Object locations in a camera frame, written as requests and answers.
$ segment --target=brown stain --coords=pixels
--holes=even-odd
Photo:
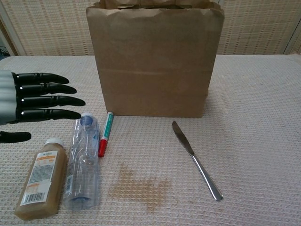
[[[153,213],[166,200],[167,191],[171,187],[168,179],[160,180],[158,186],[155,186],[157,181],[156,177],[135,180],[134,171],[121,164],[118,181],[110,187],[109,196],[145,203],[147,211]]]

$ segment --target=robotic hand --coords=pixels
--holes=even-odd
[[[44,94],[74,94],[76,89],[63,84],[65,77],[50,73],[15,74],[0,70],[0,125],[7,123],[79,119],[77,112],[62,109],[42,109],[54,106],[84,106],[78,98],[68,96],[41,96]],[[28,132],[7,133],[0,131],[0,143],[23,142],[31,139]]]

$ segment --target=knife handle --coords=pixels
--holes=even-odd
[[[213,182],[213,180],[211,179],[211,177],[209,176],[209,174],[207,173],[205,168],[202,166],[201,162],[198,160],[198,158],[196,156],[191,155],[191,157],[194,160],[195,164],[197,165],[198,170],[202,174],[213,198],[217,201],[223,200],[223,195],[222,195],[221,191],[215,185],[215,183]]]

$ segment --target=barcode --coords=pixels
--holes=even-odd
[[[44,201],[45,193],[28,194],[24,200],[24,204],[29,202]]]
[[[72,179],[73,179],[73,175],[70,175],[70,176],[67,177],[65,193],[69,193],[70,192],[71,185],[72,185]]]

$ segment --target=plastic water bottle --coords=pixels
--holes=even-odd
[[[97,119],[83,113],[75,122],[63,194],[64,205],[70,210],[84,210],[98,203],[98,145]]]

